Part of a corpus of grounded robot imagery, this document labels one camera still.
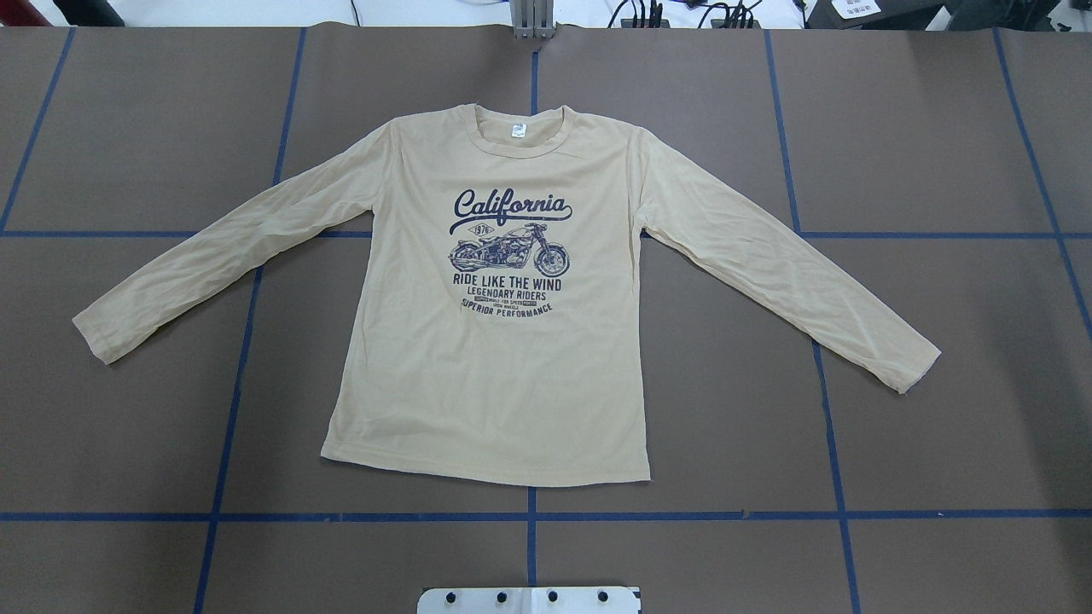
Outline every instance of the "beige long-sleeve shirt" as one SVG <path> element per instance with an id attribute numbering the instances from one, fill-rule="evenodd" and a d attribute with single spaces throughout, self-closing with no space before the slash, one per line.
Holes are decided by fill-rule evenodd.
<path id="1" fill-rule="evenodd" d="M 569 107 L 401 117 L 156 258 L 74 322 L 117 361 L 272 256 L 375 213 L 322 456 L 506 484 L 649 479 L 641 231 L 899 392 L 939 351 L 648 130 Z"/>

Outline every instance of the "shirt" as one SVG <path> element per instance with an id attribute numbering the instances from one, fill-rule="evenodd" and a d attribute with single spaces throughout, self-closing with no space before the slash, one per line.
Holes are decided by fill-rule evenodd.
<path id="1" fill-rule="evenodd" d="M 322 456 L 574 486 L 650 479 L 641 233 L 905 392 L 939 351 L 753 202 L 624 121 L 478 105 L 392 119 L 74 318 L 106 363 L 366 211 L 369 267 Z"/>

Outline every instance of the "motorcycle wheel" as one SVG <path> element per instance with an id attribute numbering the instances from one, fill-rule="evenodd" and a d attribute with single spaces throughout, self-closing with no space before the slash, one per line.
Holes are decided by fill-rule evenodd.
<path id="1" fill-rule="evenodd" d="M 565 248 L 551 243 L 535 256 L 535 269 L 547 278 L 557 278 L 569 270 L 569 253 Z"/>
<path id="2" fill-rule="evenodd" d="M 475 253 L 478 250 L 478 246 L 474 244 L 463 244 L 455 249 L 451 250 L 451 265 L 455 268 L 456 271 L 470 272 L 477 271 L 480 267 L 465 262 L 465 260 L 476 260 Z"/>

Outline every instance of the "shirt's right sleeve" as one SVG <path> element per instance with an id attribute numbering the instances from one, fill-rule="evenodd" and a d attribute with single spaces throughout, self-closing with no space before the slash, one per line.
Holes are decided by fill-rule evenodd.
<path id="1" fill-rule="evenodd" d="M 905 392 L 940 355 L 845 271 L 646 130 L 631 187 L 654 238 Z"/>
<path id="2" fill-rule="evenodd" d="M 378 206 L 394 152 L 392 123 L 261 192 L 149 262 L 72 322 L 112 363 L 157 328 L 273 256 Z"/>

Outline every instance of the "motorcycle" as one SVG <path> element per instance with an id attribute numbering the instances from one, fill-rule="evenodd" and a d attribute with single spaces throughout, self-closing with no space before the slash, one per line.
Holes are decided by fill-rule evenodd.
<path id="1" fill-rule="evenodd" d="M 461 240 L 449 258 L 463 272 L 489 267 L 522 269 L 537 245 L 535 269 L 547 278 L 557 278 L 569 270 L 569 253 L 559 244 L 546 243 L 545 232 L 546 224 L 531 223 L 482 243 Z"/>

